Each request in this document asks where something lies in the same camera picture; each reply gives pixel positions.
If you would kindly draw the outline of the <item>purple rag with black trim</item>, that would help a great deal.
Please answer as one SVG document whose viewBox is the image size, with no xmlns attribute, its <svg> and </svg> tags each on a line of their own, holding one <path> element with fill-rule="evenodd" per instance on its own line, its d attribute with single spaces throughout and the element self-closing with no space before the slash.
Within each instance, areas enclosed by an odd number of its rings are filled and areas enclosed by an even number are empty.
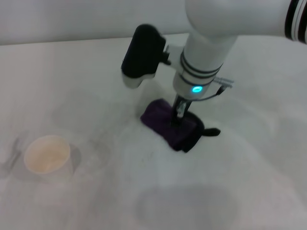
<svg viewBox="0 0 307 230">
<path fill-rule="evenodd" d="M 200 118 L 191 112 L 186 112 L 183 121 L 175 124 L 171 121 L 171 113 L 171 105 L 164 99 L 158 99 L 147 106 L 140 120 L 163 137 L 174 151 L 187 153 L 201 137 L 215 137 L 221 133 L 217 128 L 206 128 Z"/>
</svg>

